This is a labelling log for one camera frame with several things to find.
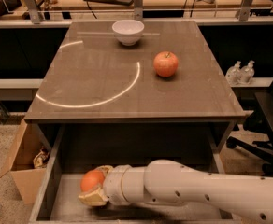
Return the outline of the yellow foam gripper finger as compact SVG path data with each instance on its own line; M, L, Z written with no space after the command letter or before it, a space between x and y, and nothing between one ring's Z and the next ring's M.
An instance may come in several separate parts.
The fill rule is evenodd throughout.
M79 200L88 206L104 206L108 202L108 197L105 195L102 185L98 184L88 191L83 191L79 195Z
M111 165L101 165L96 167L96 170L101 171L103 175L107 175L112 169L113 167Z

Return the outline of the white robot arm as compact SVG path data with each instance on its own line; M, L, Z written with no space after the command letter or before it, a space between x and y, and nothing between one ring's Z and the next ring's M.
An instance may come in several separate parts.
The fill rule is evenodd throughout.
M99 166L80 182L88 206L206 203L226 212L273 224L273 177L214 174L157 160L147 166Z

